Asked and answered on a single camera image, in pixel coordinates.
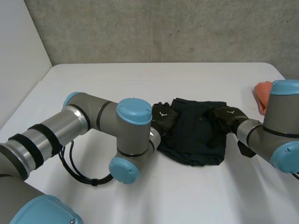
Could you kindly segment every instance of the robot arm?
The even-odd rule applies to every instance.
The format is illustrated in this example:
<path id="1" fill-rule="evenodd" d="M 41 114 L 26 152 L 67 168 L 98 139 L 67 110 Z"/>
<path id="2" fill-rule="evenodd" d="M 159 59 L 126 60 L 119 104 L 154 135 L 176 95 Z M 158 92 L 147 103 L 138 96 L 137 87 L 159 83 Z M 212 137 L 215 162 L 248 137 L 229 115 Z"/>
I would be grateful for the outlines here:
<path id="1" fill-rule="evenodd" d="M 263 123 L 234 107 L 213 114 L 236 134 L 243 155 L 258 154 L 284 173 L 299 172 L 299 80 L 273 82 Z"/>
<path id="2" fill-rule="evenodd" d="M 128 98 L 117 104 L 86 93 L 72 93 L 60 113 L 0 144 L 1 223 L 82 224 L 82 219 L 57 198 L 24 180 L 93 128 L 116 137 L 117 152 L 109 171 L 116 180 L 132 184 L 161 141 L 151 121 L 152 107 L 144 100 Z"/>

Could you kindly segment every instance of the gray concrete wall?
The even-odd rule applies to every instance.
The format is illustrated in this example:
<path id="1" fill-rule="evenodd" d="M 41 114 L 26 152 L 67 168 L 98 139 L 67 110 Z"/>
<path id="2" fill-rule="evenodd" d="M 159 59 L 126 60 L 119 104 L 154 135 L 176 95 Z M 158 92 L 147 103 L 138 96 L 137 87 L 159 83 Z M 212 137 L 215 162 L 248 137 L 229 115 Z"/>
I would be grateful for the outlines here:
<path id="1" fill-rule="evenodd" d="M 25 0 L 53 65 L 267 62 L 299 78 L 299 0 Z"/>

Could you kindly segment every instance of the light blue joint cap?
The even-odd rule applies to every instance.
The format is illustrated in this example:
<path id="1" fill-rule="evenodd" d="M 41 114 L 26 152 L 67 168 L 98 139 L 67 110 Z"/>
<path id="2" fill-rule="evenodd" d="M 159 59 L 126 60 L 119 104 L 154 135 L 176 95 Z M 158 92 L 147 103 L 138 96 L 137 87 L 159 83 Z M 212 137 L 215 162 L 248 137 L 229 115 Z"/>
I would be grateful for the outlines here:
<path id="1" fill-rule="evenodd" d="M 21 208 L 9 224 L 83 224 L 79 215 L 58 198 L 41 195 Z"/>
<path id="2" fill-rule="evenodd" d="M 80 93 L 80 92 L 73 92 L 73 93 L 71 93 L 70 95 L 68 95 L 68 97 L 67 97 L 67 98 L 65 99 L 65 101 L 64 101 L 64 107 L 66 106 L 67 101 L 69 101 L 70 98 L 72 98 L 73 96 L 75 96 L 75 95 L 78 94 L 78 93 Z"/>
<path id="3" fill-rule="evenodd" d="M 132 184 L 140 176 L 139 169 L 133 163 L 121 157 L 114 157 L 111 160 L 109 171 L 117 181 L 124 184 Z"/>
<path id="4" fill-rule="evenodd" d="M 298 173 L 299 141 L 290 141 L 278 147 L 271 157 L 271 165 L 284 173 Z"/>
<path id="5" fill-rule="evenodd" d="M 299 94 L 299 80 L 277 80 L 272 84 L 270 94 L 286 96 Z"/>
<path id="6" fill-rule="evenodd" d="M 143 99 L 127 98 L 116 107 L 118 116 L 133 125 L 147 125 L 153 116 L 151 105 Z"/>

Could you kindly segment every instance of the black strap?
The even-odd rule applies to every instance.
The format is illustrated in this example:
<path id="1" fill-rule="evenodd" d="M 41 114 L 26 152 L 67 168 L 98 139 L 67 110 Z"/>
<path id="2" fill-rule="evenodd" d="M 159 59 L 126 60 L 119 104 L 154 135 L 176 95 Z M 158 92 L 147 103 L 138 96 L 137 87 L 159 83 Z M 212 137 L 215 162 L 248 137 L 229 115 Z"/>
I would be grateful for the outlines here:
<path id="1" fill-rule="evenodd" d="M 22 134 L 16 134 L 13 137 L 10 137 L 8 140 L 15 140 L 22 144 L 28 152 L 31 154 L 35 164 L 36 168 L 39 168 L 41 165 L 43 165 L 43 155 L 41 151 L 38 149 L 38 147 L 26 136 Z"/>
<path id="2" fill-rule="evenodd" d="M 49 143 L 52 146 L 52 156 L 58 154 L 61 149 L 63 148 L 62 145 L 60 144 L 58 138 L 56 135 L 45 125 L 43 124 L 37 124 L 33 125 L 32 127 L 28 128 L 29 129 L 34 129 L 42 133 L 49 141 Z"/>
<path id="3" fill-rule="evenodd" d="M 0 153 L 2 153 L 17 169 L 22 180 L 26 180 L 28 178 L 27 171 L 23 165 L 23 163 L 15 156 L 8 148 L 0 145 Z"/>
<path id="4" fill-rule="evenodd" d="M 98 179 L 92 179 L 92 186 L 96 187 L 98 185 Z"/>
<path id="5" fill-rule="evenodd" d="M 106 108 L 106 106 L 108 106 L 108 104 L 110 104 L 110 103 L 111 103 L 111 101 L 107 101 L 106 103 L 104 103 L 103 106 L 101 107 L 99 113 L 98 113 L 98 117 L 97 117 L 96 122 L 97 122 L 97 128 L 100 132 L 102 131 L 101 127 L 100 127 L 100 119 L 101 119 L 102 113 L 103 113 L 104 109 Z"/>

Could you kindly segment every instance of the white logo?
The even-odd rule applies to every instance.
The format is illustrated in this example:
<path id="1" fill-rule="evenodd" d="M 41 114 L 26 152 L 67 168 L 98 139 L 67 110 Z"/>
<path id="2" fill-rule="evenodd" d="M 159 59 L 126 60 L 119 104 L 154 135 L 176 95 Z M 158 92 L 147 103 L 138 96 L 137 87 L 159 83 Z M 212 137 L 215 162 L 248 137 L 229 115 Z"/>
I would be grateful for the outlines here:
<path id="1" fill-rule="evenodd" d="M 166 116 L 167 114 L 162 114 L 161 111 L 159 112 L 161 114 L 161 117 Z"/>

